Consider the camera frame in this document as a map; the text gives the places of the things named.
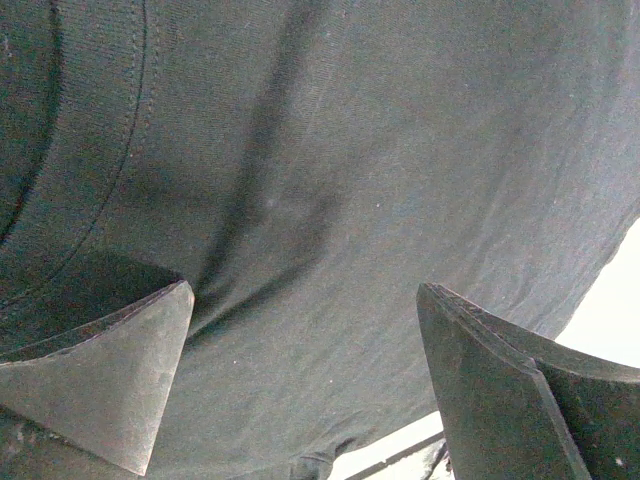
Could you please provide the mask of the black t-shirt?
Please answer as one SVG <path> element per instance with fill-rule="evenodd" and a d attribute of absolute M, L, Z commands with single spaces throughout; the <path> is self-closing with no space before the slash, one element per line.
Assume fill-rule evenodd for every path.
<path fill-rule="evenodd" d="M 556 335 L 638 215 L 635 1 L 1 5 L 1 350 L 187 282 L 151 479 L 327 478 L 420 284 Z"/>

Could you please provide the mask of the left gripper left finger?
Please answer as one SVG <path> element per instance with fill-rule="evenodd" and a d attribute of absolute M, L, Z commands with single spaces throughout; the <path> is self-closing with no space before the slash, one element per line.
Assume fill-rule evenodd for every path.
<path fill-rule="evenodd" d="M 2 355 L 2 407 L 145 475 L 193 307 L 192 289 L 180 281 Z"/>

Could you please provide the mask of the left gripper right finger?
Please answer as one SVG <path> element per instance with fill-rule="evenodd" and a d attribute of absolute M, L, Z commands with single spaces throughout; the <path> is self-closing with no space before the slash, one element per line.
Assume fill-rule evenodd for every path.
<path fill-rule="evenodd" d="M 639 371 L 567 348 L 438 284 L 417 312 L 458 479 L 636 479 Z"/>

